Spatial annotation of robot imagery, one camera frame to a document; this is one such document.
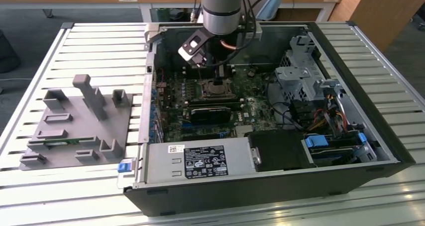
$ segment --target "warning label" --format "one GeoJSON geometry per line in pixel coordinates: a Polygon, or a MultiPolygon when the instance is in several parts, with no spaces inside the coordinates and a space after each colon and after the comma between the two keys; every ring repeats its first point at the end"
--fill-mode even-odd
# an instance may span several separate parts
{"type": "Polygon", "coordinates": [[[185,148],[188,179],[228,175],[224,146],[185,148]]]}

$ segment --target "aluminum extrusion table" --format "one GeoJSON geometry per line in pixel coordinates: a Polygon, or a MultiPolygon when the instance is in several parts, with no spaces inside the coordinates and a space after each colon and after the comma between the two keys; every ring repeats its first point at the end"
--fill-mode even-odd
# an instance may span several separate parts
{"type": "Polygon", "coordinates": [[[320,23],[338,54],[417,165],[349,194],[149,218],[123,195],[117,165],[20,171],[19,159],[45,108],[47,89],[68,96],[75,74],[104,94],[135,94],[127,157],[137,154],[147,51],[143,23],[84,23],[61,29],[0,137],[1,225],[394,225],[425,220],[425,104],[357,27],[320,23]]]}

